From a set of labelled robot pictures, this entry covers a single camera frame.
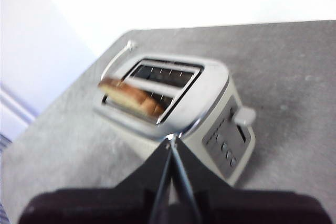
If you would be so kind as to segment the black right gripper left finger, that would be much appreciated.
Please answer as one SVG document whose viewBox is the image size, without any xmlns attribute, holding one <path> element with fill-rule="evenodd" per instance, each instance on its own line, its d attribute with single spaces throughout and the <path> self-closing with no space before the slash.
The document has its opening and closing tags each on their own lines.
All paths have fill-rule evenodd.
<svg viewBox="0 0 336 224">
<path fill-rule="evenodd" d="M 116 186 L 39 194 L 30 200 L 19 223 L 147 223 L 166 189 L 170 162 L 170 141 L 164 140 Z"/>
</svg>

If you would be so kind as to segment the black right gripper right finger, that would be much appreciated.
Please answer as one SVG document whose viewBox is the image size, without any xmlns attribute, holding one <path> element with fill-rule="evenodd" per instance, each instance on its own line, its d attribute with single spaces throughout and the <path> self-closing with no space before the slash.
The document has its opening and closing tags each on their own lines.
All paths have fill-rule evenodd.
<svg viewBox="0 0 336 224">
<path fill-rule="evenodd" d="M 221 180 L 178 138 L 170 141 L 180 203 L 171 223 L 331 223 L 314 197 L 292 191 L 236 189 Z"/>
</svg>

